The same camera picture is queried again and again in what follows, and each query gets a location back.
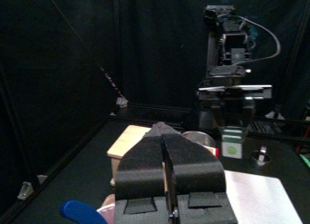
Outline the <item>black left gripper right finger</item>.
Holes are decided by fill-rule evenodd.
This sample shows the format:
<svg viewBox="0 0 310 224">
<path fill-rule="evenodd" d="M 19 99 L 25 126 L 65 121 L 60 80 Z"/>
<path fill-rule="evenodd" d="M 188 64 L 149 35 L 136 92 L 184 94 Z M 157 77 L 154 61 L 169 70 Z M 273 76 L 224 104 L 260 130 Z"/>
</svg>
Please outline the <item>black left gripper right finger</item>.
<svg viewBox="0 0 310 224">
<path fill-rule="evenodd" d="M 168 125 L 161 126 L 165 198 L 170 224 L 237 224 L 220 161 Z"/>
</svg>

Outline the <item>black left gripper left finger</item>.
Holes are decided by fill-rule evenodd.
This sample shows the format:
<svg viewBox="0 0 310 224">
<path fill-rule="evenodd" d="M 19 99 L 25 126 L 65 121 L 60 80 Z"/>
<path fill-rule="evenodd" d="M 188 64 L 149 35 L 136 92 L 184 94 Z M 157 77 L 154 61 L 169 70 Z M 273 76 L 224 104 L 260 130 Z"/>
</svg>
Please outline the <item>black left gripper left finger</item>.
<svg viewBox="0 0 310 224">
<path fill-rule="evenodd" d="M 114 176 L 114 224 L 173 224 L 172 164 L 162 134 L 164 122 L 152 125 L 122 155 Z"/>
</svg>

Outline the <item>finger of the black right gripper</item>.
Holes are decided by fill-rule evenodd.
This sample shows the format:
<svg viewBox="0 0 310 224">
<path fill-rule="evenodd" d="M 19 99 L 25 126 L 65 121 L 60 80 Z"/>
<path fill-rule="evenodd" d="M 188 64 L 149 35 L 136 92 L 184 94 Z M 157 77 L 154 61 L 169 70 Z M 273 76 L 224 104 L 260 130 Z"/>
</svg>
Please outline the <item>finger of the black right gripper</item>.
<svg viewBox="0 0 310 224">
<path fill-rule="evenodd" d="M 215 132 L 224 126 L 224 112 L 220 101 L 203 101 L 199 106 L 199 129 L 205 132 Z"/>
<path fill-rule="evenodd" d="M 240 107 L 240 117 L 239 124 L 241 129 L 241 134 L 245 135 L 248 132 L 248 127 L 255 114 L 255 100 L 252 98 L 245 98 Z"/>
</svg>

